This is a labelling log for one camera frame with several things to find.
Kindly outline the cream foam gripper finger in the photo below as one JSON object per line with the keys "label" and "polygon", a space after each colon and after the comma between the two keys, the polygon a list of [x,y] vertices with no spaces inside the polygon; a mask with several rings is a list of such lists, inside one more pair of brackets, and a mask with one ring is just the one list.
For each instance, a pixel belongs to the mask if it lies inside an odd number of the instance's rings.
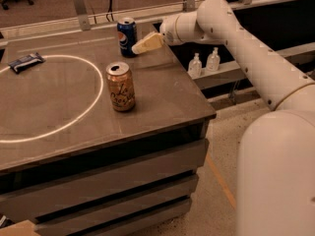
{"label": "cream foam gripper finger", "polygon": [[163,37],[158,32],[150,32],[144,38],[132,46],[135,54],[142,54],[148,51],[159,49],[163,46]]}

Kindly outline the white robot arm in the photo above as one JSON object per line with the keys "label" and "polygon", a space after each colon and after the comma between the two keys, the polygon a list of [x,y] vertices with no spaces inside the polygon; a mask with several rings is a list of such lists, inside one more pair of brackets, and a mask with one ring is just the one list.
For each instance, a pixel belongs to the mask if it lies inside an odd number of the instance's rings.
{"label": "white robot arm", "polygon": [[224,45],[269,106],[242,136],[237,156],[236,236],[315,236],[315,83],[247,31],[225,0],[163,19],[163,44]]}

